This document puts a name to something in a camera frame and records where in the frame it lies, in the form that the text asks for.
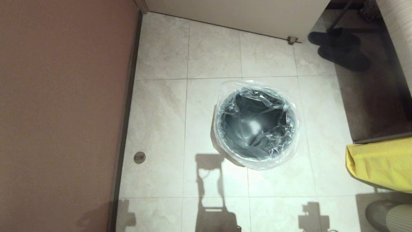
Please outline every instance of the yellow cloth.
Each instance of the yellow cloth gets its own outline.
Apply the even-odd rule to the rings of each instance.
[[[412,193],[412,137],[347,145],[346,167],[361,180]]]

